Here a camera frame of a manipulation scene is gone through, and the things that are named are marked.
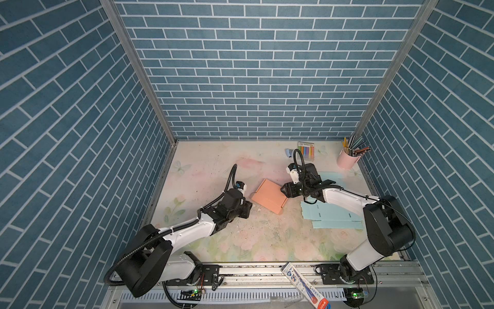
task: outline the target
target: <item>black motor joint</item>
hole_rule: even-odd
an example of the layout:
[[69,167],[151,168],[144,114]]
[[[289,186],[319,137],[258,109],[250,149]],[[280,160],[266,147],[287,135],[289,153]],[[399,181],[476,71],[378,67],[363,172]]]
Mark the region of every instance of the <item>black motor joint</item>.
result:
[[287,182],[281,187],[281,192],[288,197],[297,197],[303,195],[304,197],[311,196],[324,202],[323,188],[328,185],[336,183],[332,180],[322,180],[321,176],[317,173],[316,167],[312,163],[305,164],[305,169],[302,166],[297,166],[295,163],[288,165],[290,171],[298,171],[298,183]]
[[[235,186],[241,187],[243,183],[238,181]],[[236,217],[247,219],[251,208],[252,203],[246,200],[242,192],[237,189],[229,189],[218,204],[204,209],[203,212],[209,215],[216,224],[213,235],[224,229],[228,222],[233,221]]]

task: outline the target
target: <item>metal frame edge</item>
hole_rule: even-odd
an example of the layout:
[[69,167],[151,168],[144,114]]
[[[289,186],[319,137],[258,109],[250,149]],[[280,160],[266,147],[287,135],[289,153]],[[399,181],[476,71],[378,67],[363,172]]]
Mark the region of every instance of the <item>metal frame edge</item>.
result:
[[374,96],[372,96],[372,99],[370,100],[367,109],[365,110],[365,112],[362,115],[362,118],[357,124],[357,127],[353,132],[355,136],[359,137],[364,131],[364,128],[366,127],[367,123],[369,123],[369,121],[371,120],[372,115],[374,114],[375,110],[381,103],[384,94],[389,89],[389,86],[393,82],[396,73],[403,64],[403,61],[405,60],[406,56],[408,55],[408,52],[412,48],[413,43],[418,38],[420,31],[422,31],[425,22],[427,21],[432,11],[436,7],[438,1],[439,0],[424,0],[424,3],[418,10],[415,19],[413,20],[412,26],[410,27],[410,29],[407,31],[407,34],[403,38],[400,48],[396,52],[395,57],[391,61],[391,64],[389,65],[388,70],[384,74],[381,83],[377,86],[377,89],[374,92]]
[[165,185],[165,180],[166,176],[168,175],[168,172],[170,171],[171,167],[171,162],[173,160],[173,157],[175,156],[175,151],[177,150],[178,147],[178,141],[176,142],[175,145],[170,147],[170,150],[168,151],[166,155],[166,160],[165,163],[163,164],[161,173],[160,173],[160,178],[158,179],[158,182],[156,183],[154,192],[153,192],[153,197],[149,201],[149,205],[146,209],[146,213],[144,214],[144,217],[141,222],[141,227],[145,226],[146,224],[151,223],[151,219],[153,218],[156,205],[158,203],[158,200],[161,195],[161,191],[163,190],[163,186]]
[[108,19],[110,20],[110,23],[113,26],[113,30],[117,34],[117,37],[120,40],[120,43],[122,44],[122,47],[125,51],[125,54],[127,55],[130,64],[134,68],[134,71],[137,75],[137,78],[139,79],[139,82],[142,85],[142,88],[144,89],[144,92],[146,92],[146,95],[148,96],[149,102],[151,103],[151,106],[153,107],[153,110],[156,113],[156,116],[158,117],[158,120],[163,127],[163,130],[170,140],[170,143],[172,146],[176,144],[176,138],[173,135],[173,131],[166,120],[165,114],[163,112],[163,109],[161,108],[160,101],[158,100],[158,97],[156,96],[156,93],[151,85],[151,82],[149,80],[149,77],[144,70],[144,67],[142,66],[141,60],[139,59],[139,56],[137,55],[137,51],[135,50],[134,44],[132,43],[132,40],[130,39],[130,36],[128,35],[128,32],[125,28],[124,21],[122,20],[122,17],[120,16],[120,13],[118,11],[117,5],[115,4],[114,0],[100,0],[101,5],[103,6],[103,9],[108,16]]

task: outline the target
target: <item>pink pen holder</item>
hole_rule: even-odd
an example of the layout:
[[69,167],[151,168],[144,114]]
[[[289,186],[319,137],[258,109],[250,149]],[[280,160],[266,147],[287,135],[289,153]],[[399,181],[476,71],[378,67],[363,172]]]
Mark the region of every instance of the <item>pink pen holder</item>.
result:
[[338,159],[336,160],[336,164],[344,170],[350,170],[357,163],[362,155],[358,155],[356,157],[352,157],[346,154],[346,152],[342,149]]

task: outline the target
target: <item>aluminum frame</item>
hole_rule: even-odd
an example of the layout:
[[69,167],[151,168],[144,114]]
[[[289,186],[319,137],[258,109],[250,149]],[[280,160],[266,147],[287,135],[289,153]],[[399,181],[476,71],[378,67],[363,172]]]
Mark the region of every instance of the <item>aluminum frame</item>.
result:
[[438,1],[439,0],[424,0],[424,3],[418,10],[415,19],[413,20],[412,26],[407,31],[407,34],[405,34],[400,48],[396,52],[393,60],[391,61],[391,64],[389,65],[389,68],[386,70],[386,73],[384,73],[381,83],[377,86],[377,89],[374,92],[374,96],[372,96],[367,109],[363,113],[362,118],[360,119],[357,127],[355,128],[355,131],[353,132],[356,137],[362,135],[362,132],[367,126],[367,123],[369,123],[372,115],[381,103],[384,94],[391,85],[391,82],[395,78],[396,73],[400,69],[403,61],[408,55],[408,52],[412,48],[413,43],[415,43],[415,40],[418,38],[420,31],[422,31],[425,22],[436,7]]
[[139,79],[139,82],[142,85],[142,88],[144,89],[144,92],[146,92],[146,95],[148,96],[149,102],[151,103],[151,106],[153,107],[153,110],[155,111],[156,116],[158,117],[158,120],[160,121],[160,124],[163,127],[166,136],[170,140],[170,144],[174,146],[177,142],[177,139],[175,138],[175,135],[173,134],[173,131],[168,121],[165,118],[165,113],[161,108],[160,101],[156,96],[156,93],[153,89],[153,86],[151,85],[151,82],[149,80],[146,71],[144,70],[144,66],[141,63],[141,60],[137,55],[137,51],[135,50],[134,44],[132,43],[132,40],[130,39],[128,32],[125,29],[124,21],[120,16],[115,1],[100,0],[100,2],[101,5],[103,6],[103,10],[105,11],[106,15],[108,16],[108,19],[110,20],[110,23],[113,26],[113,30],[115,30],[115,33],[117,34],[117,37],[119,38],[120,43],[122,44],[125,54],[127,55],[130,61],[130,64],[134,68],[134,71],[137,75],[137,78]]

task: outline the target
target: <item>light blue cardboard sheet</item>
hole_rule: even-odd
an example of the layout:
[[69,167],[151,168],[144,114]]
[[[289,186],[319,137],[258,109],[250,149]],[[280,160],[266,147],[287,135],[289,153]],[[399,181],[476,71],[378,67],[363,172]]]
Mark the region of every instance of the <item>light blue cardboard sheet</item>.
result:
[[[343,175],[336,172],[320,172],[322,180],[331,179],[337,184],[345,186]],[[312,220],[313,228],[360,228],[362,229],[362,218],[354,213],[335,204],[323,203],[318,201],[316,204],[307,204],[300,202],[302,207],[302,216],[304,219]]]

